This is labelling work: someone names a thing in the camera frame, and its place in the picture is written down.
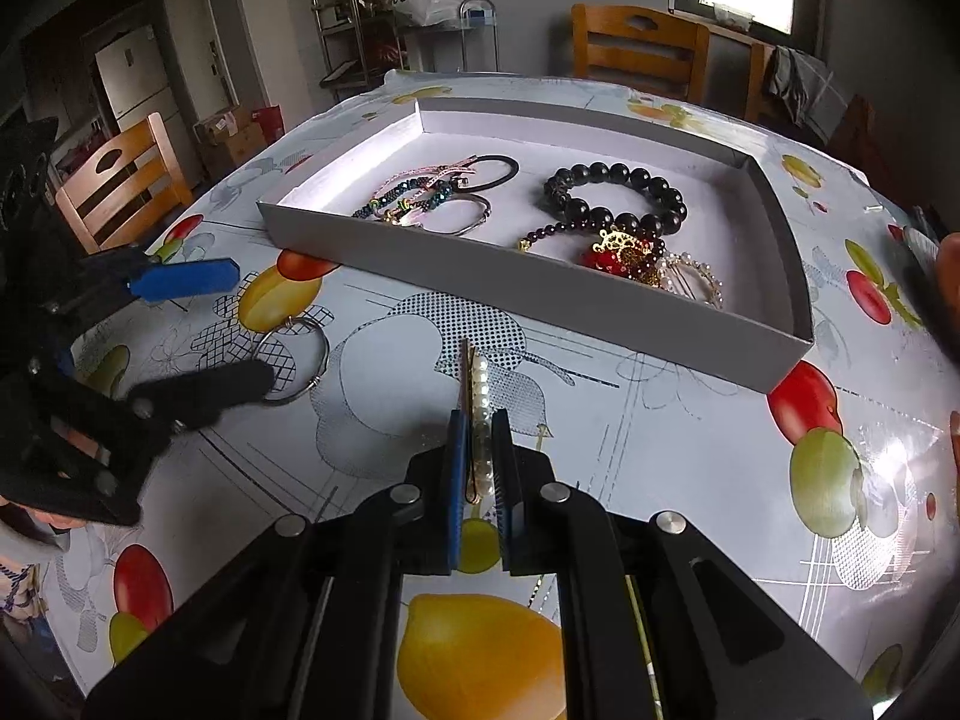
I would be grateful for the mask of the person's left hand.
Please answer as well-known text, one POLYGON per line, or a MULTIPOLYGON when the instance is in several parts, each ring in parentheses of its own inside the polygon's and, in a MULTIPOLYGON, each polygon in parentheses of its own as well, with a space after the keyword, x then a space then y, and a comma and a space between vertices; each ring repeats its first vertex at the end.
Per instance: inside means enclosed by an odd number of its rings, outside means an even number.
POLYGON ((51 514, 2 499, 2 554, 14 561, 66 551, 70 535, 86 527, 81 518, 51 514))

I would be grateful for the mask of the person's right hand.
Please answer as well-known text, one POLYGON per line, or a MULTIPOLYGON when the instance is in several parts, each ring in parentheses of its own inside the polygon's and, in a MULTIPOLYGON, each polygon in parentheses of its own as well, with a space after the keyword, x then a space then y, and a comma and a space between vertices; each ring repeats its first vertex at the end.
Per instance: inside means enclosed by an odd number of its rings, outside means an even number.
POLYGON ((952 232, 942 239, 934 261, 934 281, 937 288, 935 307, 939 309, 940 341, 947 349, 947 355, 953 364, 958 364, 958 343, 960 343, 960 234, 952 232))

